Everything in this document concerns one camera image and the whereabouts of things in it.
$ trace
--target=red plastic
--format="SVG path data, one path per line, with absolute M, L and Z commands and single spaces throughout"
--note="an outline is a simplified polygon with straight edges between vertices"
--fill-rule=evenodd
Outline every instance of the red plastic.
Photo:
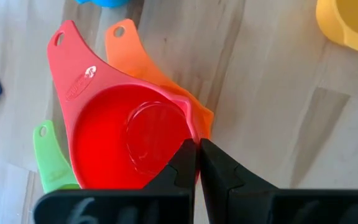
M 53 35 L 48 60 L 81 188 L 141 189 L 184 139 L 200 141 L 188 98 L 104 63 L 73 21 Z

